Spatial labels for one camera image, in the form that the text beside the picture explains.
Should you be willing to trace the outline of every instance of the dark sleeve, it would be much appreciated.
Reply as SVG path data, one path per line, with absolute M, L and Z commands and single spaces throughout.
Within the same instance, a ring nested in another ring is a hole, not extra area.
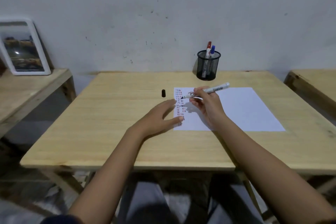
M 82 224 L 82 222 L 72 215 L 57 215 L 45 218 L 40 224 Z

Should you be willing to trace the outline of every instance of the white picture frame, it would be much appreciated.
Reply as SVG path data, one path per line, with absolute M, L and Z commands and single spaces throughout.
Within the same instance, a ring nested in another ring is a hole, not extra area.
M 7 67 L 14 75 L 51 74 L 35 25 L 31 19 L 0 18 L 0 50 Z

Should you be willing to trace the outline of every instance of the right hand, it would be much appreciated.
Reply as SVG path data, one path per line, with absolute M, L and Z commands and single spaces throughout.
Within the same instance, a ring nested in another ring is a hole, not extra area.
M 203 100 L 190 98 L 189 101 L 202 112 L 208 124 L 217 129 L 217 126 L 221 123 L 221 120 L 226 117 L 226 114 L 217 93 L 205 93 L 203 89 L 207 88 L 208 86 L 203 86 L 194 89 L 194 93 L 203 98 Z

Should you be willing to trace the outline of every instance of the pen holder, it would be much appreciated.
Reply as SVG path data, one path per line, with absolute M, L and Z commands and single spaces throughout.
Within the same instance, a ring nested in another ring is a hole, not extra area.
M 207 51 L 200 51 L 197 53 L 197 78 L 203 81 L 211 81 L 216 78 L 217 66 L 221 54 L 216 52 L 212 55 L 211 58 L 206 58 Z

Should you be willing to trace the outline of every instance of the white paper sheet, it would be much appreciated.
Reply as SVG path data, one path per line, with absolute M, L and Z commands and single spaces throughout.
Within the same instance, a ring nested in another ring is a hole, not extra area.
M 174 117 L 184 116 L 184 121 L 174 130 L 210 131 L 203 114 L 189 102 L 181 99 L 194 88 L 174 88 L 176 107 Z M 229 88 L 217 91 L 227 116 L 244 131 L 285 131 L 264 102 L 252 88 Z

